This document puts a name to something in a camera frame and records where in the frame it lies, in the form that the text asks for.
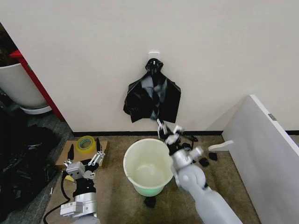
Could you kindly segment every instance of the white adhesive hook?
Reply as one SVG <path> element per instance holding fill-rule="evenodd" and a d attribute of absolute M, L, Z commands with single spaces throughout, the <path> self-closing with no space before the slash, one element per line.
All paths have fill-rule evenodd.
<path fill-rule="evenodd" d="M 149 51 L 149 60 L 152 58 L 156 58 L 156 59 L 160 60 L 160 51 L 158 51 L 158 50 Z"/>

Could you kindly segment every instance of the white board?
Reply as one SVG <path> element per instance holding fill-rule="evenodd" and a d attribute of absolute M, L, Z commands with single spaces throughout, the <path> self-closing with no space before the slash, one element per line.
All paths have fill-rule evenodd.
<path fill-rule="evenodd" d="M 299 223 L 299 148 L 268 114 L 250 95 L 222 136 L 261 222 Z"/>

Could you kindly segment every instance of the black cable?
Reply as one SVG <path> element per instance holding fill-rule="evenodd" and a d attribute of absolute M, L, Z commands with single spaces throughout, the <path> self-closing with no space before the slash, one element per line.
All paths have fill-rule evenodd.
<path fill-rule="evenodd" d="M 56 206 L 55 208 L 51 209 L 50 211 L 47 212 L 47 214 L 43 217 L 43 223 L 44 224 L 48 224 L 46 217 L 53 211 L 55 211 L 56 209 L 58 209 L 61 205 L 68 203 L 71 199 L 66 195 L 65 191 L 64 191 L 64 179 L 67 176 L 67 172 L 63 172 L 62 173 L 62 177 L 61 177 L 61 183 L 60 183 L 60 187 L 61 187 L 61 192 L 64 195 L 64 197 L 67 199 L 65 202 L 63 202 L 62 204 Z"/>

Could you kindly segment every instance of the bucket rim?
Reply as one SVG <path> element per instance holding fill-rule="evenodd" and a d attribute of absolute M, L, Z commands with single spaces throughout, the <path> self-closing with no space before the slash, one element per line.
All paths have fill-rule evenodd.
<path fill-rule="evenodd" d="M 158 140 L 158 139 L 141 139 L 141 140 L 138 140 L 137 142 L 134 142 L 128 149 L 127 149 L 127 151 L 126 151 L 126 153 L 125 153 L 125 156 L 124 156 L 124 158 L 123 158 L 123 170 L 125 171 L 125 174 L 126 174 L 126 177 L 128 178 L 128 180 L 133 184 L 133 185 L 135 185 L 135 186 L 137 186 L 137 187 L 139 187 L 139 188 L 142 188 L 142 189 L 146 189 L 146 190 L 156 190 L 156 189 L 158 189 L 158 188 L 163 188 L 166 184 L 168 184 L 169 183 L 169 181 L 172 179 L 172 177 L 173 177 L 173 174 L 164 182 L 164 183 L 162 183 L 162 184 L 160 184 L 160 185 L 157 185 L 157 186 L 154 186 L 154 187 L 146 187 L 146 186 L 142 186 L 142 185 L 140 185 L 140 184 L 138 184 L 138 183 L 136 183 L 135 181 L 133 181 L 133 179 L 128 175 L 128 173 L 127 173 L 127 169 L 126 169 L 126 157 L 127 157 L 127 154 L 128 154 L 128 152 L 132 149 L 132 147 L 134 146 L 134 145 L 136 145 L 137 143 L 139 143 L 139 142 L 141 142 L 141 141 L 156 141 L 156 142 L 161 142 L 161 143 L 163 143 L 163 144 L 165 144 L 164 142 L 162 142 L 162 141 L 160 141 L 160 140 Z"/>

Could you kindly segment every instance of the baseboard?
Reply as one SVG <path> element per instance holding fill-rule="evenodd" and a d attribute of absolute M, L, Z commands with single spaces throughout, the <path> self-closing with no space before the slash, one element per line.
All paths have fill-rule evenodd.
<path fill-rule="evenodd" d="M 221 135 L 222 131 L 185 131 L 184 135 Z M 148 132 L 73 132 L 75 137 L 81 137 L 85 135 L 90 136 L 157 136 L 157 132 L 148 131 Z"/>
<path fill-rule="evenodd" d="M 299 135 L 299 130 L 285 131 L 288 135 Z"/>

